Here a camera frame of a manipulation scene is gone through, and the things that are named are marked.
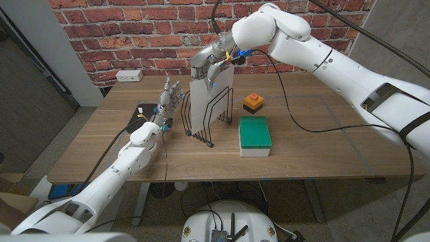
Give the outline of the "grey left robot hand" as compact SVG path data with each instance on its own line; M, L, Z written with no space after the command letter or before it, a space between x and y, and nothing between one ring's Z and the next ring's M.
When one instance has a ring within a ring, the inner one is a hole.
M171 83L170 77L167 77L163 91L160 94L157 110L151 117L150 121L161 126L168 119L171 119L175 113L176 106L184 98L180 81Z

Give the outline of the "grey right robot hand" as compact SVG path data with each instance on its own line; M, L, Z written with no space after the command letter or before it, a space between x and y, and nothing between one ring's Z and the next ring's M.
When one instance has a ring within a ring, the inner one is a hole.
M207 89L211 90L222 65L232 58L236 49L232 31L220 33L216 40L207 44L191 58L192 81L203 79L206 81Z

